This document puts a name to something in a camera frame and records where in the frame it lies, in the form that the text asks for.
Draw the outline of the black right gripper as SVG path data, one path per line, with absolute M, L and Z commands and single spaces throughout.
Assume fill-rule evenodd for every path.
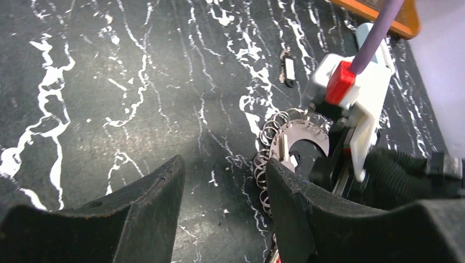
M 309 113 L 334 121 L 329 130 L 329 153 L 316 159 L 310 182 L 352 202 L 384 210 L 419 199 L 464 199 L 464 160 L 444 152 L 424 158 L 370 146 L 362 168 L 365 176 L 357 181 L 348 143 L 354 128 L 346 124 L 351 111 L 312 102 Z

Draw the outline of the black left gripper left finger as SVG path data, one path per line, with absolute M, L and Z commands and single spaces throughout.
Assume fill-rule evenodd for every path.
M 76 209 L 1 205 L 1 262 L 170 262 L 184 192 L 176 155 Z

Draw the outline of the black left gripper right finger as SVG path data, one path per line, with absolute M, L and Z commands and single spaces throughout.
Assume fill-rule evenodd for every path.
M 266 183 L 282 262 L 464 262 L 464 201 L 384 211 L 336 196 L 275 159 Z

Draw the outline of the black key tag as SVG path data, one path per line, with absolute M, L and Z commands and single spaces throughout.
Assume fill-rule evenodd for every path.
M 294 57 L 288 49 L 285 49 L 280 54 L 281 73 L 279 75 L 280 83 L 285 84 L 289 88 L 296 85 L 296 71 Z

